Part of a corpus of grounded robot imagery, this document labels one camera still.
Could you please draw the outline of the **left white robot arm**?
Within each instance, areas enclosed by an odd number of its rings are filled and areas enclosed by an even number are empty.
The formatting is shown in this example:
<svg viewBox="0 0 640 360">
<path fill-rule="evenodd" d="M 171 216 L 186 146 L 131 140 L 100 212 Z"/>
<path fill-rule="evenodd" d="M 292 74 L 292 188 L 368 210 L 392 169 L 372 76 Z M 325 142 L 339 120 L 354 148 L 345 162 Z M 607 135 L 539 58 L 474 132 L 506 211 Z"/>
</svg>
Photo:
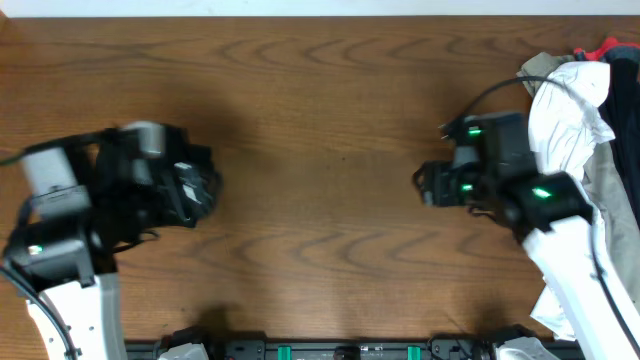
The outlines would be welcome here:
<svg viewBox="0 0 640 360">
<path fill-rule="evenodd" d="M 2 253 L 52 359 L 123 359 L 119 253 L 216 208 L 209 147 L 140 121 L 55 139 L 18 156 L 31 193 Z"/>
</svg>

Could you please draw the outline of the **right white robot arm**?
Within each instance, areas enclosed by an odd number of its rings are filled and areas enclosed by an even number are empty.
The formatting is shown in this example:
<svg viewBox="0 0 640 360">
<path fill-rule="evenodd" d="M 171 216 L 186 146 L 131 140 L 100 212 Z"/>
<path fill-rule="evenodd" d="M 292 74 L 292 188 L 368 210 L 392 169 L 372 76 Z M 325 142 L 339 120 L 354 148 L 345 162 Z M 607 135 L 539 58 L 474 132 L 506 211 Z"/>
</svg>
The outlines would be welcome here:
<svg viewBox="0 0 640 360">
<path fill-rule="evenodd" d="M 541 271 L 587 359 L 636 359 L 639 315 L 598 246 L 594 207 L 570 175 L 513 165 L 433 161 L 412 176 L 431 207 L 467 207 L 508 228 Z"/>
</svg>

